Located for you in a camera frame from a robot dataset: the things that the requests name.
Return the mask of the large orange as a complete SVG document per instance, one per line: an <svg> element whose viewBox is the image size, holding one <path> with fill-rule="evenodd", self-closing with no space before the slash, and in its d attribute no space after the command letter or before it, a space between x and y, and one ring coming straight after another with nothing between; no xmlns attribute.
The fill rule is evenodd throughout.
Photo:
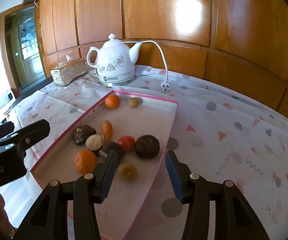
<svg viewBox="0 0 288 240"><path fill-rule="evenodd" d="M97 164L97 156L90 150L80 150L75 155L75 169L82 175L92 173Z"/></svg>

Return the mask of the dark wrinkled passion fruit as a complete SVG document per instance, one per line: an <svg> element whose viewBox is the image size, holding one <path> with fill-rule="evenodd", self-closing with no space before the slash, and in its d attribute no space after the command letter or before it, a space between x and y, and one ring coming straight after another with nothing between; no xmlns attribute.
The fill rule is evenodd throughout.
<svg viewBox="0 0 288 240"><path fill-rule="evenodd" d="M97 131L89 125L82 125L73 131L73 141L76 145L83 145L87 138L96 134Z"/></svg>

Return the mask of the cut eggplant piece small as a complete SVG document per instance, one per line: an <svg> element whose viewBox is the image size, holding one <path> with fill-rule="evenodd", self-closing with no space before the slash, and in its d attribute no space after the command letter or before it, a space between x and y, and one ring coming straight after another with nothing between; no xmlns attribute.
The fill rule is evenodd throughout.
<svg viewBox="0 0 288 240"><path fill-rule="evenodd" d="M99 150L103 147L104 142L99 134L93 134L87 138L85 145L88 150L99 157Z"/></svg>

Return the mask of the patterned white tablecloth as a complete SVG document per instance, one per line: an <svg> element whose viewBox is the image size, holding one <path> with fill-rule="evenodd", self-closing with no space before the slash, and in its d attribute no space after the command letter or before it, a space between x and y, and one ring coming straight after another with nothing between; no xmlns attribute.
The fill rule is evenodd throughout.
<svg viewBox="0 0 288 240"><path fill-rule="evenodd" d="M17 124L49 122L47 138L27 151L29 182L43 188L32 167L69 127L113 91L157 96L178 103L166 150L208 181L235 183L270 239L288 239L288 119L242 94L175 72L137 66L127 85L106 88L89 72L66 87L51 83L14 109ZM125 239L181 239L188 206L176 198L164 158Z"/></svg>

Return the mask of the small orange carrot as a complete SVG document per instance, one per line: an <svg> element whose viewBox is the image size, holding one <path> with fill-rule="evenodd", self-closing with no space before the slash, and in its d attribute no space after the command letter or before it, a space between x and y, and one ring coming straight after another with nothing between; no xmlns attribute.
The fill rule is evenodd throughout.
<svg viewBox="0 0 288 240"><path fill-rule="evenodd" d="M102 132L104 136L104 142L107 143L112 138L112 124L109 121L105 121L102 124Z"/></svg>

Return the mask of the yellow-green longan near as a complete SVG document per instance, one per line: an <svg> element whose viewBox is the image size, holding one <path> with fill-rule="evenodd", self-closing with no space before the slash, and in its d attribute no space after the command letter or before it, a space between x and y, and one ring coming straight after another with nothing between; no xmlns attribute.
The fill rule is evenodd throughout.
<svg viewBox="0 0 288 240"><path fill-rule="evenodd" d="M132 181L138 178L138 172L135 166L130 163L119 165L117 174L121 180Z"/></svg>

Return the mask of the yellow-green longan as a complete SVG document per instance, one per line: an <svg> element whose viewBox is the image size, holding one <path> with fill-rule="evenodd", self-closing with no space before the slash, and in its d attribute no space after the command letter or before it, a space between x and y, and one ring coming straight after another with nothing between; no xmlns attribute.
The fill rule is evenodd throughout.
<svg viewBox="0 0 288 240"><path fill-rule="evenodd" d="M135 97L132 97L132 98L129 98L128 99L128 105L132 108L135 108L137 107L139 104L139 99L138 98L135 98Z"/></svg>
<svg viewBox="0 0 288 240"><path fill-rule="evenodd" d="M117 174L121 180L132 181L138 178L138 172L135 166L130 163L119 165Z"/></svg>

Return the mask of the small orange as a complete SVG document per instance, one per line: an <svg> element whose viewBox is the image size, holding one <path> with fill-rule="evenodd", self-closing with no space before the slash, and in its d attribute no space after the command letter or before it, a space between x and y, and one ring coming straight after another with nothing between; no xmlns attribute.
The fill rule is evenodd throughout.
<svg viewBox="0 0 288 240"><path fill-rule="evenodd" d="M109 109L115 109L120 106L120 97L116 94L111 94L105 98L105 105Z"/></svg>

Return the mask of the glass panel door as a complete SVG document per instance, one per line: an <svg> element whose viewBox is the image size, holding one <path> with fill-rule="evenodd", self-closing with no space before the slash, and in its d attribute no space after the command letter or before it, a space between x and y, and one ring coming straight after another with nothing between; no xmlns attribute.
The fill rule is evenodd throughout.
<svg viewBox="0 0 288 240"><path fill-rule="evenodd" d="M46 78L39 43L33 4L16 5L0 13L2 60L16 98Z"/></svg>

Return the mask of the red tomato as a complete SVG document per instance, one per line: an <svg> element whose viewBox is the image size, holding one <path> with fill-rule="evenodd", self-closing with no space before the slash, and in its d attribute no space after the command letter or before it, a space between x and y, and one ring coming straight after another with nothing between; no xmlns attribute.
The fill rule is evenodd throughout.
<svg viewBox="0 0 288 240"><path fill-rule="evenodd" d="M117 143L125 152L132 152L135 148L135 139L128 135L120 137Z"/></svg>

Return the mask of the dark round mangosteen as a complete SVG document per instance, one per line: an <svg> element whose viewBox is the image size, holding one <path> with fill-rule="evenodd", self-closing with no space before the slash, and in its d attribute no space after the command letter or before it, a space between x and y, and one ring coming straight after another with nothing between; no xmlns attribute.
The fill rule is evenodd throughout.
<svg viewBox="0 0 288 240"><path fill-rule="evenodd" d="M140 158L152 159L160 152L160 143L153 135L143 135L135 142L135 153Z"/></svg>

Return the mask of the pink rimmed shallow tray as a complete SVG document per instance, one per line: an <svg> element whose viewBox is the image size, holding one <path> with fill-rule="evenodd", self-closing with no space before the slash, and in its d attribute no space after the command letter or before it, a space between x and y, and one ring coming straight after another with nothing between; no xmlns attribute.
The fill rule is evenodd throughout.
<svg viewBox="0 0 288 240"><path fill-rule="evenodd" d="M126 91L113 91L121 103L118 108L108 109L100 99L69 127L60 130L59 137L32 167L31 173L41 188L51 180L61 183L76 180L80 174L75 170L75 154L83 149L72 139L73 131L80 125L90 125L102 133L106 120L112 123L112 140L128 135L138 139L153 135L160 143L159 154L152 159L141 159L131 152L122 159L134 165L138 178L133 182L114 176L108 197L103 204L95 205L95 213L102 239L125 239L137 215L143 207L153 181L164 158L164 152L173 126L178 103L157 96ZM132 108L129 98L138 98L139 104Z"/></svg>

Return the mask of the yellow-green longan far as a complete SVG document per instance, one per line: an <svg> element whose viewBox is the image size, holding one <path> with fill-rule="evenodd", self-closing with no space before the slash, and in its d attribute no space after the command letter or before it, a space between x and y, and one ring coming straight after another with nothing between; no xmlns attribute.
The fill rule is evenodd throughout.
<svg viewBox="0 0 288 240"><path fill-rule="evenodd" d="M132 108L135 108L137 107L139 104L139 99L138 98L135 98L135 97L132 97L132 98L129 98L128 99L128 105Z"/></svg>

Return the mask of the white ceramic electric kettle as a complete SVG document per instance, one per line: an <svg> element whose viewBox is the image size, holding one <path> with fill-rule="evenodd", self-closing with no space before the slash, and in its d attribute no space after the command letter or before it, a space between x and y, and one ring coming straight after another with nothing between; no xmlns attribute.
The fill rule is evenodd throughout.
<svg viewBox="0 0 288 240"><path fill-rule="evenodd" d="M128 81L135 76L135 63L138 60L141 43L128 47L111 33L103 46L90 47L87 52L87 64L94 68L100 83L115 84Z"/></svg>

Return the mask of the wooden wall cabinet panels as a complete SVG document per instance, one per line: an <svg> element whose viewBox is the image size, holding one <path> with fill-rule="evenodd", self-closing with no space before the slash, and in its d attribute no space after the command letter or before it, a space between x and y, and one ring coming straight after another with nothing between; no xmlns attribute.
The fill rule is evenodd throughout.
<svg viewBox="0 0 288 240"><path fill-rule="evenodd" d="M85 57L109 34L156 40L170 70L253 98L288 118L288 4L284 0L40 0L49 72Z"/></svg>

